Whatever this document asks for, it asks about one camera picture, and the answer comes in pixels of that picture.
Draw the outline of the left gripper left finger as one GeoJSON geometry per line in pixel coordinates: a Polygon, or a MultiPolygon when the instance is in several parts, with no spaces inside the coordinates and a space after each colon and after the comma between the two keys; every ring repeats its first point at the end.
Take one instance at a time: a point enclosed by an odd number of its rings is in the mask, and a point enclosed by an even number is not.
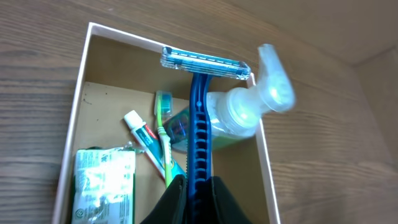
{"type": "Polygon", "coordinates": [[[179,174],[141,224],[185,224],[186,204],[187,180],[184,175],[179,174]]]}

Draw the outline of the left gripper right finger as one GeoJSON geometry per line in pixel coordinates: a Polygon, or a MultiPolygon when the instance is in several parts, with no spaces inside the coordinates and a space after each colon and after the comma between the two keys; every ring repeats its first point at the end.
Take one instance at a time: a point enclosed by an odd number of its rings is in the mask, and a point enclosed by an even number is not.
{"type": "Polygon", "coordinates": [[[220,177],[212,177],[211,190],[211,204],[215,213],[213,223],[251,224],[220,177]]]}

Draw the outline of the Colgate toothpaste tube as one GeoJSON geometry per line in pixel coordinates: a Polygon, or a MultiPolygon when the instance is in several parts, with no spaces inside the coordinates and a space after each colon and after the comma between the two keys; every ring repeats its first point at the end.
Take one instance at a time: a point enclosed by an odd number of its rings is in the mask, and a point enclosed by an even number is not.
{"type": "MultiPolygon", "coordinates": [[[[158,170],[160,176],[165,180],[164,172],[164,151],[160,138],[155,135],[147,123],[136,113],[135,110],[128,112],[124,116],[124,121],[130,129],[131,134],[137,139],[138,143],[144,148],[144,153],[149,158],[153,166],[158,170]]],[[[182,174],[187,176],[178,162],[172,157],[172,176],[182,174]]]]}

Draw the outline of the green white soap packet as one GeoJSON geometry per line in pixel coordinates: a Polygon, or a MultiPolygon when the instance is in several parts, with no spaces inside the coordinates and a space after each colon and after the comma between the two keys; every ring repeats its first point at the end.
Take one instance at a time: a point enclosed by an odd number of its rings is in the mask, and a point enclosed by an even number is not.
{"type": "Polygon", "coordinates": [[[77,150],[71,224],[134,223],[136,157],[142,152],[133,142],[77,150]]]}

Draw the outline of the clear soap pump bottle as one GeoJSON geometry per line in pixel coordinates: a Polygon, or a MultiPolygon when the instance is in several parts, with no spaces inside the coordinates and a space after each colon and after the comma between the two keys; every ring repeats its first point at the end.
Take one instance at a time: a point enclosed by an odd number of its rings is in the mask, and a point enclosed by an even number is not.
{"type": "MultiPolygon", "coordinates": [[[[295,104],[293,86],[274,46],[263,44],[258,52],[259,78],[255,85],[207,94],[212,148],[215,151],[254,136],[262,115],[271,111],[283,113],[295,104]]],[[[171,47],[163,48],[160,62],[167,68],[204,73],[211,77],[247,80],[251,76],[250,67],[242,61],[171,47]]]]}

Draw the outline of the green white toothbrush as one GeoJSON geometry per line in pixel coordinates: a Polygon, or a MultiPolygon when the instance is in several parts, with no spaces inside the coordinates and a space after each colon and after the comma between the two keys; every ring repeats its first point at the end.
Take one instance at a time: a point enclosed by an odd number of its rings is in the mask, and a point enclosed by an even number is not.
{"type": "Polygon", "coordinates": [[[157,122],[157,132],[160,137],[160,141],[162,143],[162,149],[164,151],[165,186],[168,188],[173,180],[172,158],[171,158],[170,138],[167,135],[162,124],[162,102],[163,102],[163,92],[157,91],[155,97],[155,116],[157,122]]]}

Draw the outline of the blue disposable razor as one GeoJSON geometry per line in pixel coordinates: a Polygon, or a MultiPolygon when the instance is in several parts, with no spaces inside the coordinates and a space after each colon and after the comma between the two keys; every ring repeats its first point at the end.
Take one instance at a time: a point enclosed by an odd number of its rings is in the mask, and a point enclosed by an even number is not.
{"type": "Polygon", "coordinates": [[[246,63],[228,58],[164,47],[161,64],[193,75],[189,99],[186,223],[213,223],[211,204],[211,123],[206,94],[212,77],[247,80],[246,63]]]}

